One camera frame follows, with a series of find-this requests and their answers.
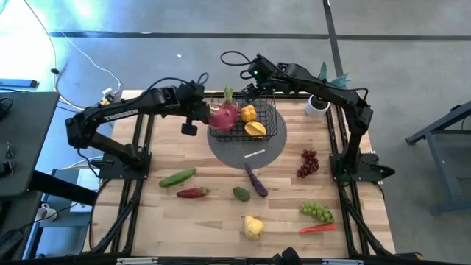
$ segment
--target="concrete floor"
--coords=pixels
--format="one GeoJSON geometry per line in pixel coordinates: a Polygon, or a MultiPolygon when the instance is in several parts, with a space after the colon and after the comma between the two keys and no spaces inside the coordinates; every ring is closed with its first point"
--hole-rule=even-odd
{"type": "MultiPolygon", "coordinates": [[[[50,31],[297,33],[327,34],[322,0],[30,0],[50,31]]],[[[330,0],[340,35],[471,35],[468,0],[330,0]]],[[[0,15],[0,73],[34,78],[40,91],[52,90],[52,50],[42,29],[22,1],[11,1],[0,15]]],[[[240,68],[219,62],[237,49],[248,56],[260,52],[274,61],[295,62],[316,73],[322,61],[334,73],[329,40],[237,38],[73,38],[97,64],[114,72],[126,89],[146,88],[166,76],[197,78],[210,73],[207,89],[242,87],[240,68]]],[[[63,94],[79,105],[92,105],[116,81],[95,69],[64,38],[54,38],[63,94]]],[[[375,111],[370,127],[373,148],[382,164],[397,170],[385,181],[386,208],[397,252],[421,252],[427,259],[470,263],[471,211],[431,216],[428,207],[444,202],[425,142],[408,146],[415,133],[451,107],[470,100],[471,70],[467,41],[340,40],[344,72],[350,88],[368,87],[375,111]]],[[[72,113],[57,110],[38,169],[47,172],[80,160],[65,140],[63,121],[72,113]]],[[[471,128],[471,120],[465,123],[471,128]]],[[[101,127],[110,134],[110,127],[101,127]]],[[[99,154],[88,150],[86,155],[99,154]]],[[[48,244],[40,251],[65,255],[78,250],[48,244]]]]}

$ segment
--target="purple eggplant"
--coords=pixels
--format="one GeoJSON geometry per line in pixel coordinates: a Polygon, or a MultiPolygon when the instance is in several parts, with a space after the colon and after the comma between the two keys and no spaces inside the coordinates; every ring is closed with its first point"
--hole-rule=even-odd
{"type": "Polygon", "coordinates": [[[268,191],[266,190],[265,187],[263,187],[260,180],[258,180],[258,178],[253,174],[252,169],[250,168],[248,163],[245,163],[245,171],[249,175],[250,182],[252,182],[252,186],[255,188],[258,195],[260,195],[263,198],[267,197],[268,196],[268,191]]]}

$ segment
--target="gray table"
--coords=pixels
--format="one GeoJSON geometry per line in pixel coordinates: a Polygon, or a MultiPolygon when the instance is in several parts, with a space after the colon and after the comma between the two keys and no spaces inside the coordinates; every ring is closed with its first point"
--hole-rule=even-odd
{"type": "Polygon", "coordinates": [[[16,92],[0,93],[0,97],[13,101],[0,121],[0,160],[5,157],[7,142],[15,156],[13,175],[0,178],[0,198],[9,199],[29,189],[92,205],[96,192],[35,171],[59,94],[16,92]]]}

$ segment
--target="black wire basket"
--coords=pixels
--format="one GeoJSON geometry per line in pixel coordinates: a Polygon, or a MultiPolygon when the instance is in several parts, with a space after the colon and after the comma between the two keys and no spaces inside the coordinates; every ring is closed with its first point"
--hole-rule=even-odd
{"type": "MultiPolygon", "coordinates": [[[[212,104],[221,104],[224,99],[211,99],[212,104]]],[[[217,141],[268,141],[271,137],[277,135],[278,125],[277,125],[277,114],[276,114],[276,104],[274,96],[261,96],[247,104],[245,100],[239,94],[234,94],[233,102],[237,102],[239,112],[237,114],[237,121],[235,126],[229,132],[219,132],[218,130],[210,127],[211,136],[216,138],[217,141]],[[264,125],[266,129],[266,135],[264,136],[251,136],[245,129],[245,122],[241,120],[240,109],[246,107],[247,105],[252,105],[257,112],[256,122],[260,122],[264,125]]]]}

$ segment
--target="wooden tabletop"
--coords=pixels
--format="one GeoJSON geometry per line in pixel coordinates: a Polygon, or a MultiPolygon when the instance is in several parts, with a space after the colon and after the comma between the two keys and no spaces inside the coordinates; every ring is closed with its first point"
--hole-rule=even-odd
{"type": "MultiPolygon", "coordinates": [[[[139,93],[124,91],[123,97],[129,99],[139,93]]],[[[243,170],[230,168],[214,156],[208,146],[204,124],[197,122],[198,135],[191,137],[180,133],[180,126],[185,121],[183,117],[156,117],[150,144],[152,164],[149,178],[144,182],[132,255],[266,258],[293,247],[302,258],[347,257],[339,195],[328,161],[332,151],[326,118],[306,116],[305,99],[277,99],[276,105],[285,119],[288,136],[282,154],[268,166],[254,170],[269,190],[265,199],[255,193],[243,170]],[[300,154],[310,148],[318,152],[320,170],[305,179],[297,178],[296,171],[302,165],[300,154]],[[159,187],[158,182],[163,177],[192,167],[196,167],[194,177],[170,188],[159,187]],[[211,188],[210,195],[201,199],[175,196],[179,190],[197,186],[211,188]],[[232,192],[236,186],[249,190],[252,199],[249,202],[238,201],[232,192]],[[300,235],[300,229],[318,224],[311,217],[299,213],[298,207],[305,201],[317,201],[328,206],[336,220],[337,230],[300,235]],[[241,217],[247,215],[265,224],[265,231],[257,241],[250,241],[244,235],[241,217]]],[[[130,143],[135,120],[136,117],[131,117],[117,121],[112,138],[123,144],[130,143]]],[[[336,116],[333,120],[338,129],[336,116]]],[[[361,151],[369,150],[371,146],[366,135],[361,151]]],[[[98,198],[93,216],[94,244],[116,219],[122,186],[122,180],[112,180],[98,198]]],[[[394,252],[388,217],[378,187],[371,183],[358,183],[358,192],[365,222],[383,246],[394,252]]],[[[359,250],[358,231],[351,218],[350,221],[359,250]]],[[[121,234],[121,247],[127,234],[127,222],[121,234]]]]}

